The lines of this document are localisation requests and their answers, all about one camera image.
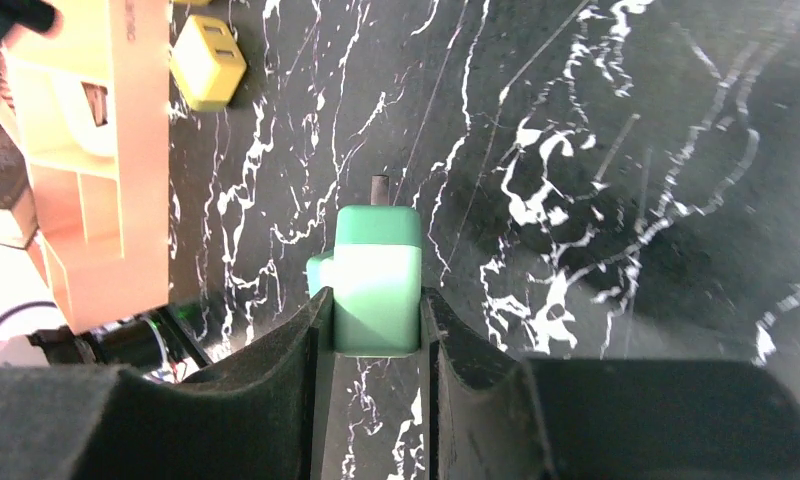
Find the light green plug adapter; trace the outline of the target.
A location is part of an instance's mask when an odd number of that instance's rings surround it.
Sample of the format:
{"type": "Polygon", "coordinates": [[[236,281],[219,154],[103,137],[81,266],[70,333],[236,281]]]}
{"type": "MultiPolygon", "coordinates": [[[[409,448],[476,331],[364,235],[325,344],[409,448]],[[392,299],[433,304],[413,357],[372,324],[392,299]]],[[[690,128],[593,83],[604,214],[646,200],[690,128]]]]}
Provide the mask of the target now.
{"type": "Polygon", "coordinates": [[[420,348],[422,234],[407,206],[348,205],[334,247],[307,261],[309,294],[333,290],[333,347],[349,357],[404,357],[420,348]]]}

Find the yellow plug adapter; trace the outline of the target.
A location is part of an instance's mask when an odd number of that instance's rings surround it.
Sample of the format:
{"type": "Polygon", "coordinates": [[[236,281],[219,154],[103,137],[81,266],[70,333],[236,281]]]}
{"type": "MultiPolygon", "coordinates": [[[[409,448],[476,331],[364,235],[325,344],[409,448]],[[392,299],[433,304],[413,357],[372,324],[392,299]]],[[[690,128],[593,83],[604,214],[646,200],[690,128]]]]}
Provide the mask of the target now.
{"type": "Polygon", "coordinates": [[[172,2],[179,5],[206,6],[209,5],[212,0],[172,0],[172,2]]]}
{"type": "Polygon", "coordinates": [[[194,111],[224,110],[246,71],[246,61],[228,25],[190,15],[171,49],[170,71],[194,111]]]}

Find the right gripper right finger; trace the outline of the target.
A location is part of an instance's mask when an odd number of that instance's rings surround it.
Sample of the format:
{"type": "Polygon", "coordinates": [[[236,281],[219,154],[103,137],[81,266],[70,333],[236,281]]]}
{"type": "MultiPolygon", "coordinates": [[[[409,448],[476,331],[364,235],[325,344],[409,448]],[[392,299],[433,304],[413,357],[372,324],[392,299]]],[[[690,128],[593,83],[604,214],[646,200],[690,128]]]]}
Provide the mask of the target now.
{"type": "Polygon", "coordinates": [[[800,479],[800,406],[743,361],[513,358],[421,294],[431,479],[800,479]]]}

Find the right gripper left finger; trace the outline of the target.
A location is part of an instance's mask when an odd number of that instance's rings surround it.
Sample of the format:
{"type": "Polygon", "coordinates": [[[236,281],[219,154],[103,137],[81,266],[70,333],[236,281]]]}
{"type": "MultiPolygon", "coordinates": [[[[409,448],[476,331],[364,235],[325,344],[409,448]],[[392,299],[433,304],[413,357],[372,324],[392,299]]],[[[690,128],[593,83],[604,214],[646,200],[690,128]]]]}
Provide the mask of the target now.
{"type": "Polygon", "coordinates": [[[0,479],[317,479],[333,293],[182,382],[96,363],[66,328],[0,342],[0,479]]]}

